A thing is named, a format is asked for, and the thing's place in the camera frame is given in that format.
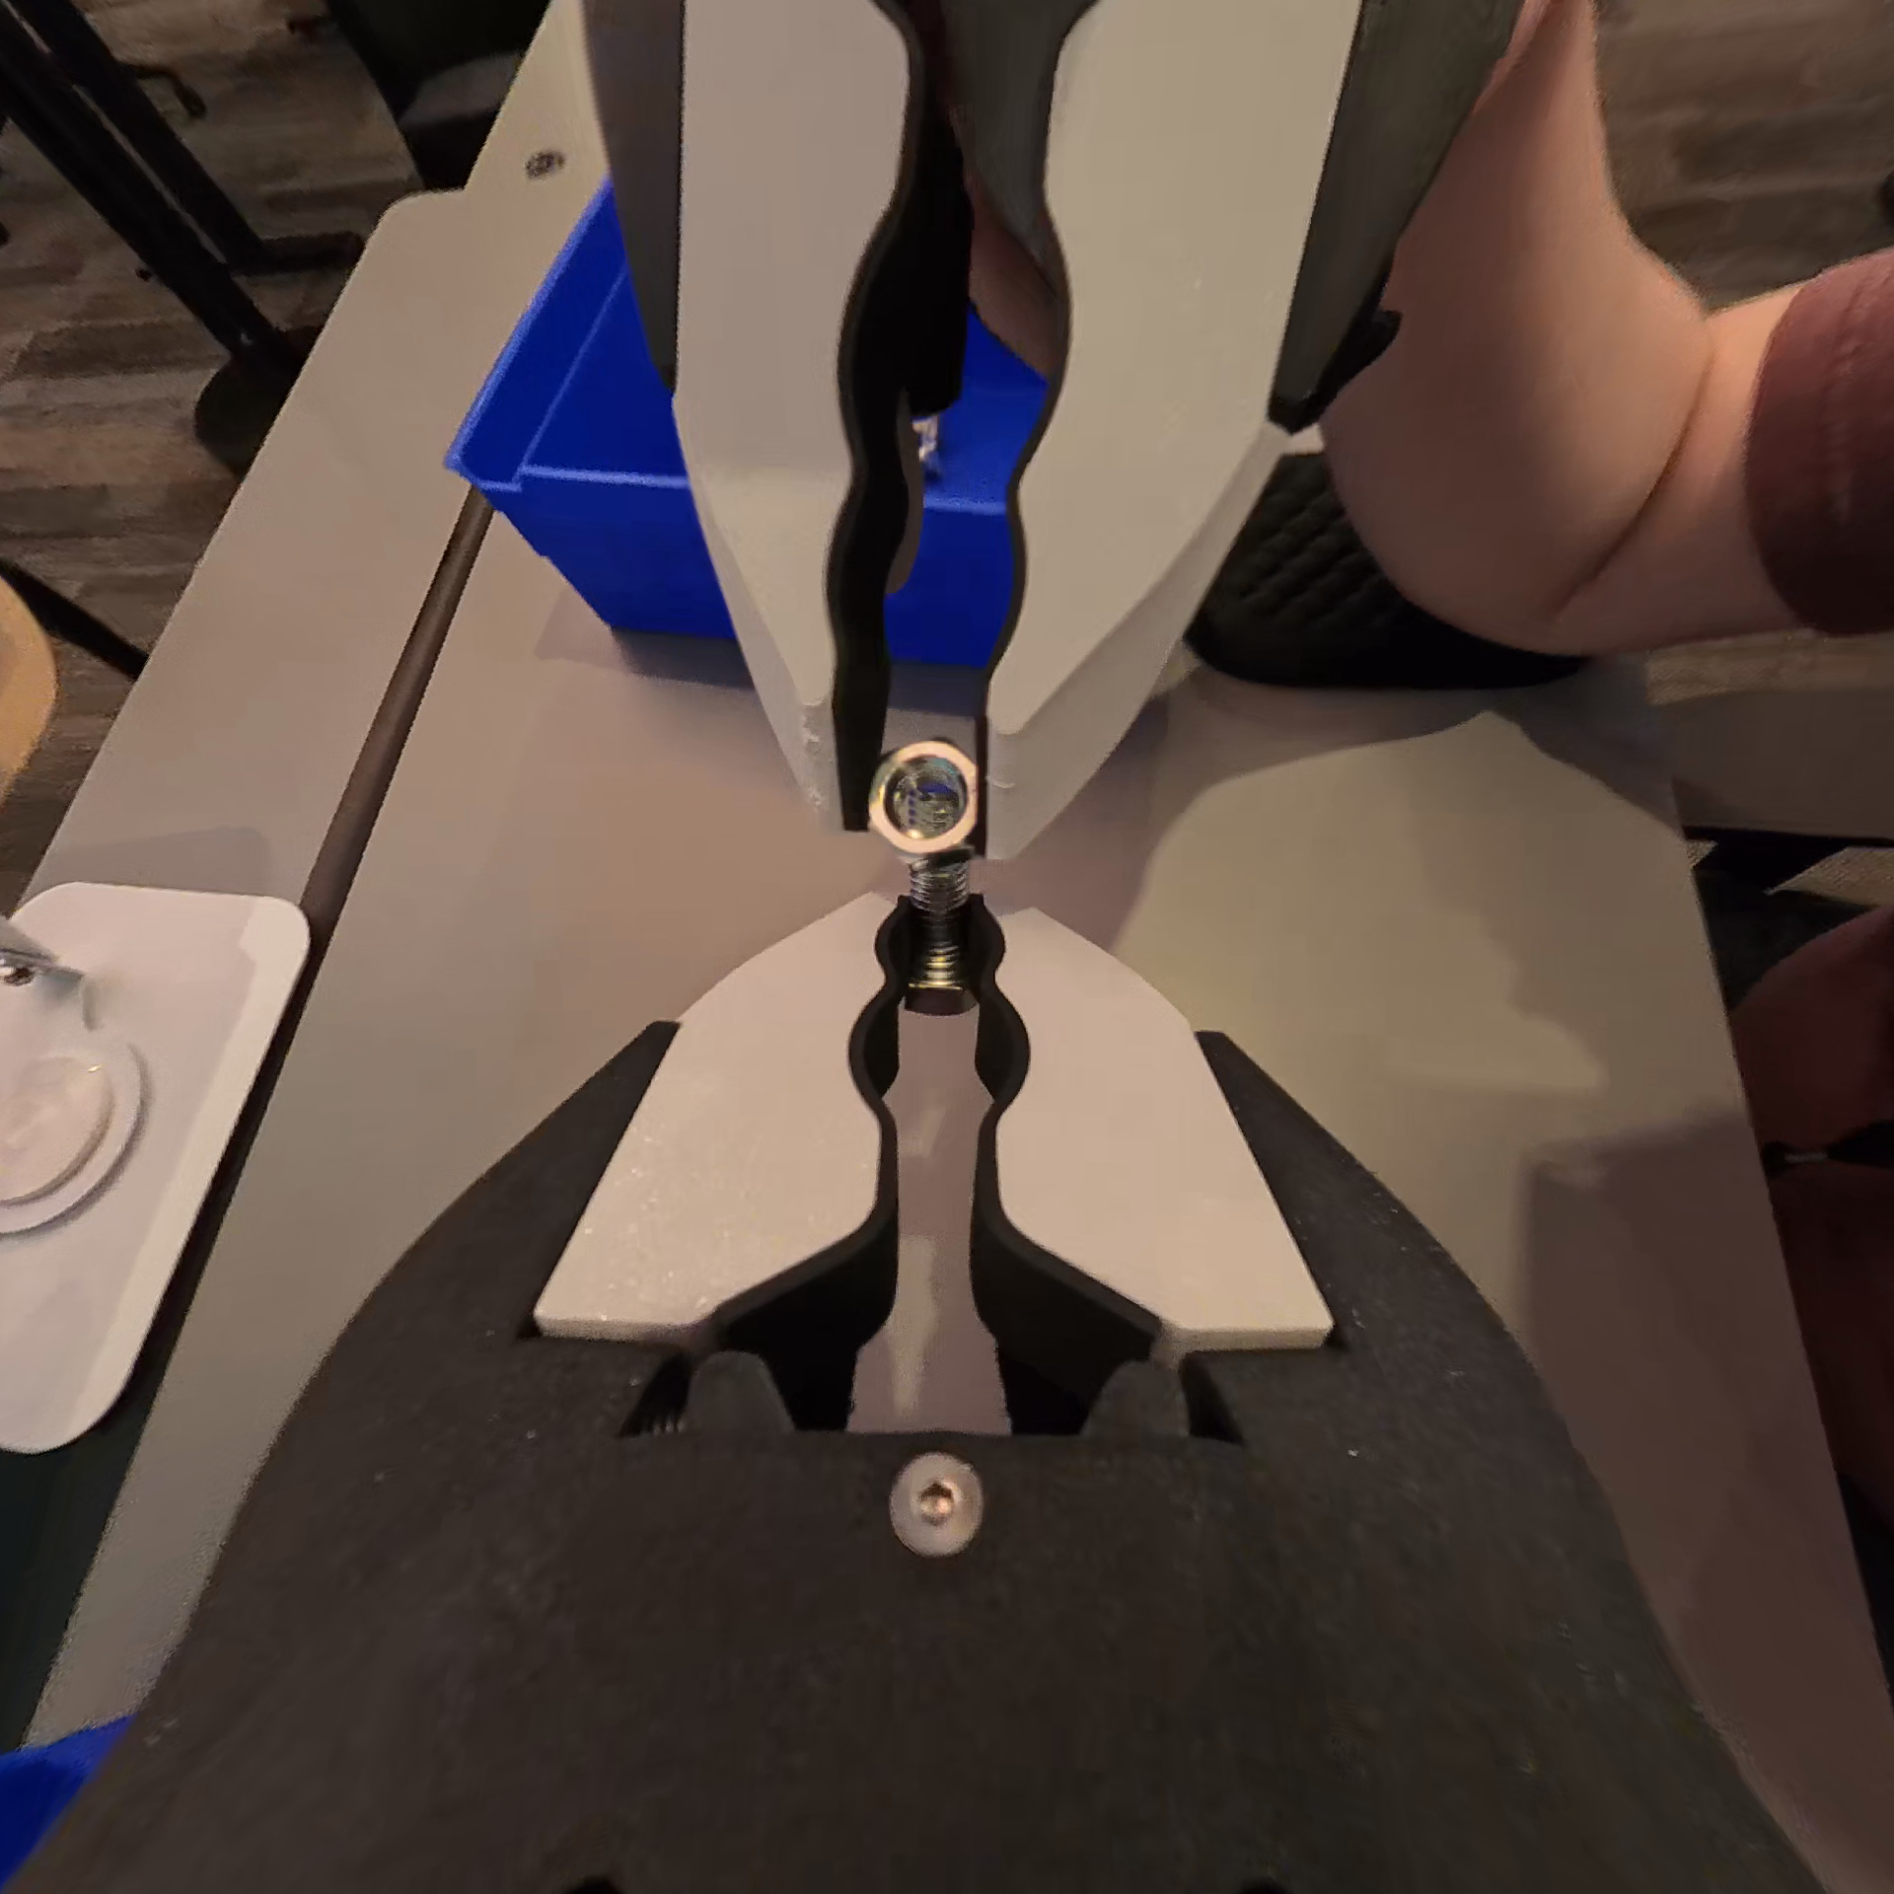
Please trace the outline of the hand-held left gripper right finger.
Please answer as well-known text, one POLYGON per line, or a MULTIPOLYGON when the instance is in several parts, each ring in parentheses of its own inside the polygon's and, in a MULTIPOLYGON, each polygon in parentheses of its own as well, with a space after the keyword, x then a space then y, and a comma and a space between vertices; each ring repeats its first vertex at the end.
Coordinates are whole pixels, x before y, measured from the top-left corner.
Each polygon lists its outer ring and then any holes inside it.
POLYGON ((1038 909, 980 914, 970 1276, 1010 1358, 1312 1351, 1333 1314, 1188 1018, 1038 909))

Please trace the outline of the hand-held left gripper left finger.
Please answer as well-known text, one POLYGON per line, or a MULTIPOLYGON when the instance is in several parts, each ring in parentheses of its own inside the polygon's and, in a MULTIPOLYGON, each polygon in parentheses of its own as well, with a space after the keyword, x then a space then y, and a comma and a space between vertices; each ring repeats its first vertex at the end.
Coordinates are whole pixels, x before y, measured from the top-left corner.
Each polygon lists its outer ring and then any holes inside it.
POLYGON ((541 1289, 541 1331, 703 1347, 739 1300, 864 1225, 883 1132, 849 1050, 887 986, 892 914, 857 897, 678 1018, 541 1289))

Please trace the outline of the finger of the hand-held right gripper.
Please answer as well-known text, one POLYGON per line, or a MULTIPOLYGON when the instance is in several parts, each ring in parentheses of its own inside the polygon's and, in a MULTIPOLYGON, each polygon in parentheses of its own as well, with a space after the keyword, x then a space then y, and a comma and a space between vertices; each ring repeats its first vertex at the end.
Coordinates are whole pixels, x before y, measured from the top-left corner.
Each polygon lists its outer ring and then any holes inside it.
POLYGON ((922 39, 900 1, 585 1, 644 339, 748 676, 864 831, 913 487, 922 39))
POLYGON ((1022 855, 1154 692, 1287 434, 1279 346, 1357 1, 1097 1, 1042 166, 1069 337, 1016 484, 985 854, 1022 855))

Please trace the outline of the blue plastic bin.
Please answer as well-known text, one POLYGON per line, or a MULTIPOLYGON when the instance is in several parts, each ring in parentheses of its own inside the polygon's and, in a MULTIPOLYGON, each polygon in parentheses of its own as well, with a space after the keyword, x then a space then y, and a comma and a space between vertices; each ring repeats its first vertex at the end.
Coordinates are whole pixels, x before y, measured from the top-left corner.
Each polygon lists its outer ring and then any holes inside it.
MULTIPOLYGON (((887 600, 900 664, 985 666, 1014 591, 1009 484, 1049 386, 970 313, 938 415, 910 577, 887 600)), ((632 303, 605 181, 498 353, 446 462, 628 632, 732 641, 670 392, 632 303)))
POLYGON ((130 1716, 3 1752, 3 1885, 59 1825, 127 1727, 130 1716))

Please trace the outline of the steel hex nut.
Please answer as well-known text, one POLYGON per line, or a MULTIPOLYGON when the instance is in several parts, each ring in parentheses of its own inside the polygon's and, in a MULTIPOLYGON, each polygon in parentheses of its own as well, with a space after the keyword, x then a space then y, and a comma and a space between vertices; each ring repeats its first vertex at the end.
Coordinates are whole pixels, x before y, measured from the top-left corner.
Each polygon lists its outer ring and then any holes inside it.
POLYGON ((980 940, 969 913, 954 918, 901 906, 888 936, 888 966, 901 1006, 914 1016, 958 1018, 980 1008, 980 940))

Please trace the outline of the steel hex bolt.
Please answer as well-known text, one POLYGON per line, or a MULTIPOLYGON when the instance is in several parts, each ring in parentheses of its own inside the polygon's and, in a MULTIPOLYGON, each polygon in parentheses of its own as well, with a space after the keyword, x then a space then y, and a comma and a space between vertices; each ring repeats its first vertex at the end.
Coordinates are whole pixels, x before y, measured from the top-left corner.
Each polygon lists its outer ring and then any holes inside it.
POLYGON ((910 905, 928 952, 958 948, 961 914, 970 897, 980 822, 980 769, 948 738, 888 749, 873 780, 871 829, 905 862, 910 905))

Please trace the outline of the person's right forearm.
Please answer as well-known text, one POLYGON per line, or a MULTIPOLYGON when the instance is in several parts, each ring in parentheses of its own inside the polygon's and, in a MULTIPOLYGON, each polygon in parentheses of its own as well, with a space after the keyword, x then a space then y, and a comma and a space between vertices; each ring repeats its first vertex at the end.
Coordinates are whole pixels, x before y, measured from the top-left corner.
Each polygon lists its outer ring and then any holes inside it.
POLYGON ((1744 446, 1799 290, 1710 313, 1623 216, 1597 7, 1528 1, 1391 261, 1400 330, 1323 419, 1401 595, 1486 641, 1621 653, 1800 628, 1744 446))

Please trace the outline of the black quilted cushion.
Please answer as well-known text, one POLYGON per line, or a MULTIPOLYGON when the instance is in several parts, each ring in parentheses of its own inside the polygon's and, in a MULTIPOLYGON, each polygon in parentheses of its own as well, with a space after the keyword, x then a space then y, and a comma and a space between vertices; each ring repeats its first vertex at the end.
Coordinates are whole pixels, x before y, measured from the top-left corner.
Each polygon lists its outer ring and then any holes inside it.
POLYGON ((1407 600, 1361 544, 1323 452, 1284 455, 1206 593, 1186 646, 1210 669, 1312 692, 1497 692, 1587 662, 1510 649, 1407 600))

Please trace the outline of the black office chair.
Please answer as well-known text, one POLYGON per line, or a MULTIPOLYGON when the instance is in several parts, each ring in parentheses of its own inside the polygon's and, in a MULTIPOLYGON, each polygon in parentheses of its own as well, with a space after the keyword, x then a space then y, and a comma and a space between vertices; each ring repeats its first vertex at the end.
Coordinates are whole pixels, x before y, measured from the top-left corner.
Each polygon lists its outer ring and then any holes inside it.
POLYGON ((361 59, 425 188, 469 181, 545 11, 545 1, 358 4, 361 59))

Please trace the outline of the black easel display stand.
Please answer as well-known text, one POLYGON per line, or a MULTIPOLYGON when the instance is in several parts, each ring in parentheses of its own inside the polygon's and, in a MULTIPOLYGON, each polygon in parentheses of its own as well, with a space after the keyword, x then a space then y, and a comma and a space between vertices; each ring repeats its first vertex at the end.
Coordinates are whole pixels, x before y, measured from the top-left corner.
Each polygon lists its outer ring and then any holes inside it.
POLYGON ((235 204, 150 97, 178 77, 118 59, 75 1, 3 4, 3 124, 19 126, 134 261, 221 346, 195 400, 195 435, 244 476, 295 391, 316 330, 285 330, 247 293, 249 277, 349 265, 353 234, 267 237, 235 204))

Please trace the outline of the white document stand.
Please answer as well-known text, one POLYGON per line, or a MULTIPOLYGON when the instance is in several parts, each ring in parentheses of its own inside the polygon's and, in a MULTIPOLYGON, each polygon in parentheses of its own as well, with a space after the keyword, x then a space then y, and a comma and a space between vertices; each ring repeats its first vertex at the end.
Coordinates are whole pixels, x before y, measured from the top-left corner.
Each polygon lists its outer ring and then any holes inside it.
POLYGON ((67 882, 3 918, 3 1449, 124 1393, 305 968, 275 897, 67 882))

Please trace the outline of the wooden document board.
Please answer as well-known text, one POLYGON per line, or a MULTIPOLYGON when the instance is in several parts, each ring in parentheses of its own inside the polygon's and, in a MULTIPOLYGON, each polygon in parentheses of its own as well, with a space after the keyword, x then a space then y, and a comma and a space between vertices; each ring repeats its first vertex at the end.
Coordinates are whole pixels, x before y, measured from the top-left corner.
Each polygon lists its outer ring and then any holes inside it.
POLYGON ((3 579, 3 795, 30 769, 59 708, 59 658, 31 605, 3 579))

